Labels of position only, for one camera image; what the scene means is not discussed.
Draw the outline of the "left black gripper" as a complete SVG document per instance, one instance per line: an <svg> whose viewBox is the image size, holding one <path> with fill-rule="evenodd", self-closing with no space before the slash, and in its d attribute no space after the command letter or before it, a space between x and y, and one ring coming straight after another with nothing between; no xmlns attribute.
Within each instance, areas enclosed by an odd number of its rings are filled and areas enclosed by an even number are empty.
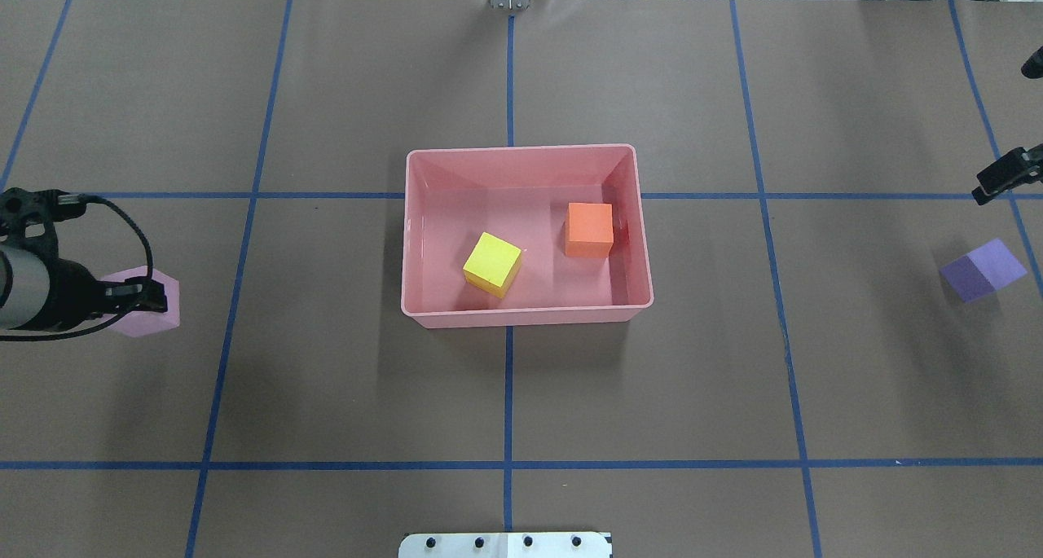
<svg viewBox="0 0 1043 558"><path fill-rule="evenodd" d="M166 314L166 287L159 280L100 282L78 262L55 260L48 265L50 291L45 316L48 331L67 331L105 314Z"/></svg>

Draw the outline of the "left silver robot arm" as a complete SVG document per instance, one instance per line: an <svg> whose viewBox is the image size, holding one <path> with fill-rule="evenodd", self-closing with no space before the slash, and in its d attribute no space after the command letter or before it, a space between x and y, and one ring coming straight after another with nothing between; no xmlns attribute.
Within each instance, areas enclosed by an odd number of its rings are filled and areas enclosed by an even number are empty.
<svg viewBox="0 0 1043 558"><path fill-rule="evenodd" d="M78 262L45 261L22 248L2 250L2 329L67 336L103 327L150 336L179 327L180 287L146 267L96 277Z"/></svg>

